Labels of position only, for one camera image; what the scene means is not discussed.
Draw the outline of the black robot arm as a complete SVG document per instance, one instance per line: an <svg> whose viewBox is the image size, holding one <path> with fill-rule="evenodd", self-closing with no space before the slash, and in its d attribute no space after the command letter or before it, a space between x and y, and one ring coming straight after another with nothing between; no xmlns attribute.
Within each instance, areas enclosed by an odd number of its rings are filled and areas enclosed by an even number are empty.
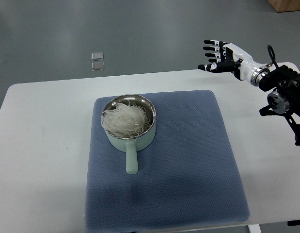
<svg viewBox="0 0 300 233"><path fill-rule="evenodd" d="M295 134L295 145L300 146L300 73L286 65L278 66L271 45L268 53L275 69L266 74L258 84L268 94L268 105L261 108L261 116L282 116Z"/></svg>

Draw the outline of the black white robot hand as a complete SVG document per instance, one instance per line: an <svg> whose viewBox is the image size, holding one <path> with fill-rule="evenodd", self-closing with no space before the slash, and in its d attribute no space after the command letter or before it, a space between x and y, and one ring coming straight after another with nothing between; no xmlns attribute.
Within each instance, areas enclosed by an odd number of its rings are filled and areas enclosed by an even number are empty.
<svg viewBox="0 0 300 233"><path fill-rule="evenodd" d="M253 60L246 51L232 43L219 40L205 40L205 56L208 64L198 65L198 69L211 73L231 72L240 81L248 81L258 86L260 80L270 72L266 64Z"/></svg>

